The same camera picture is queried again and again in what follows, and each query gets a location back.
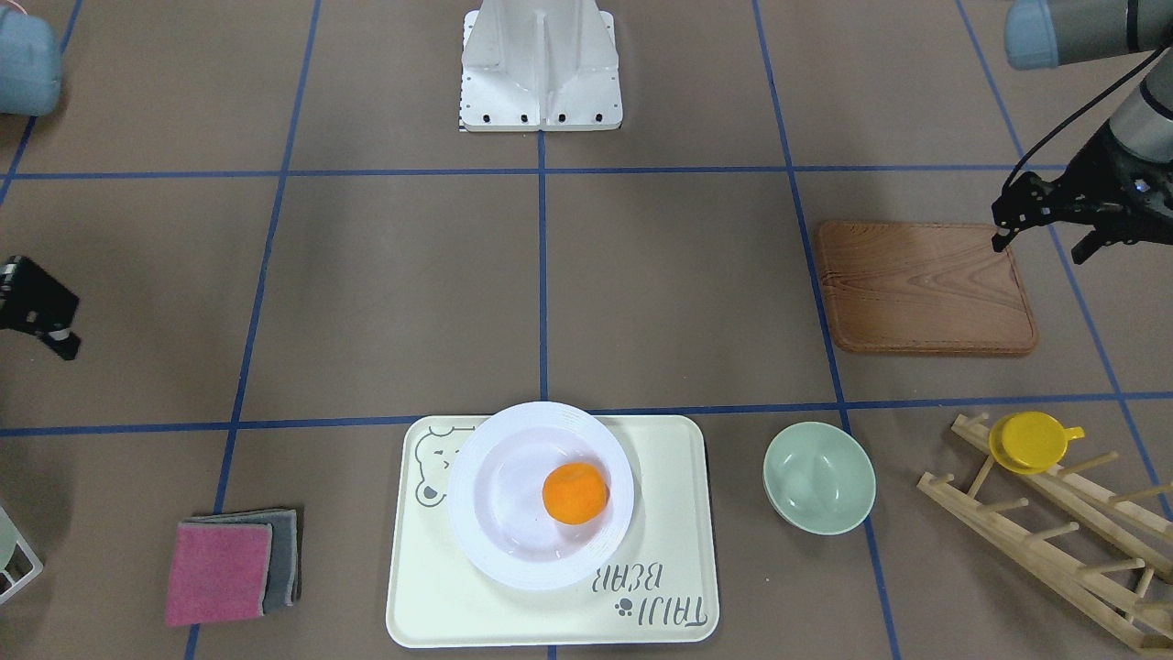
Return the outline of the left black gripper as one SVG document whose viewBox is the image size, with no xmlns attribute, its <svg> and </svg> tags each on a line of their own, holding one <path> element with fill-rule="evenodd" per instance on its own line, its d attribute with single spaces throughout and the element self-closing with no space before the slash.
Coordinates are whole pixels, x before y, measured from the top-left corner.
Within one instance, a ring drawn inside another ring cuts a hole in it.
<svg viewBox="0 0 1173 660">
<path fill-rule="evenodd" d="M 1069 250 L 1082 266 L 1114 244 L 1172 241 L 1172 164 L 1140 159 L 1110 132 L 1096 132 L 1072 159 L 1072 181 L 1082 204 L 1080 222 L 1091 226 Z M 1022 231 L 1072 222 L 1076 202 L 1058 182 L 1026 172 L 992 202 L 994 252 L 1004 252 Z"/>
</svg>

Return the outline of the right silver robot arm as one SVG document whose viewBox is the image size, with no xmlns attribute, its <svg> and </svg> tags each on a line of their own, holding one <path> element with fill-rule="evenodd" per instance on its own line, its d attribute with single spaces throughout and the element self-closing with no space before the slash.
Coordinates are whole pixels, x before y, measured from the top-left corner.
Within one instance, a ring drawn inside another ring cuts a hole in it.
<svg viewBox="0 0 1173 660">
<path fill-rule="evenodd" d="M 4 1 L 1 100 L 5 116 L 38 118 L 61 97 L 60 43 L 43 18 L 16 1 Z M 80 298 L 28 256 L 8 256 L 1 274 L 1 329 L 35 336 L 59 359 L 72 362 L 82 346 L 74 333 Z"/>
</svg>

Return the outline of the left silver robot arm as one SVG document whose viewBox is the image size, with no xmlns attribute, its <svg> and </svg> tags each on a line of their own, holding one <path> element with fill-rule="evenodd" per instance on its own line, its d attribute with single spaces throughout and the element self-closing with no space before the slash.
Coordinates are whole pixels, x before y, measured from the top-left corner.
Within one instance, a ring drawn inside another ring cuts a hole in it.
<svg viewBox="0 0 1173 660">
<path fill-rule="evenodd" d="M 1013 1 L 1004 52 L 1013 70 L 1143 54 L 1123 79 L 1139 84 L 1055 181 L 1015 163 L 992 202 L 992 249 L 1023 230 L 1073 223 L 1089 234 L 1069 252 L 1082 264 L 1113 244 L 1172 241 L 1172 60 L 1168 1 Z"/>
</svg>

